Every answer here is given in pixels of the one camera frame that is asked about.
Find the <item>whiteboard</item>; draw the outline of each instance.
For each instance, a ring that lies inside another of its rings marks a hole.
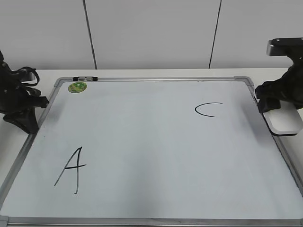
[[[70,84],[61,86],[1,215],[303,217],[299,189],[244,82],[87,82],[81,93]],[[54,183],[80,147],[75,194],[76,168]]]

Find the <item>white robot part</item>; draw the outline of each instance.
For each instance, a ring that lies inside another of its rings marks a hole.
[[[280,101],[281,108],[263,113],[274,135],[296,135],[303,129],[303,121],[294,104]]]

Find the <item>gray corner bracket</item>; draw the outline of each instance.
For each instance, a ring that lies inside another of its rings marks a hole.
[[[0,216],[0,227],[7,227],[8,226],[9,218],[6,216]]]

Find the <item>white wall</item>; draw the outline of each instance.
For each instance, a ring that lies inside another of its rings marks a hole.
[[[0,0],[0,50],[12,69],[93,69],[81,0]]]
[[[219,0],[86,0],[98,69],[208,68]]]
[[[303,37],[303,0],[223,0],[211,68],[290,67],[266,55],[273,38]]]
[[[98,69],[208,68],[220,0],[86,0]],[[222,0],[211,68],[289,67],[267,41],[303,37],[303,0]],[[93,69],[82,0],[0,0],[14,69]]]

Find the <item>green sticker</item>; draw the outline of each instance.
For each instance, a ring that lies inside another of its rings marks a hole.
[[[72,83],[68,86],[68,91],[72,93],[79,93],[84,91],[87,88],[87,84],[84,82]]]

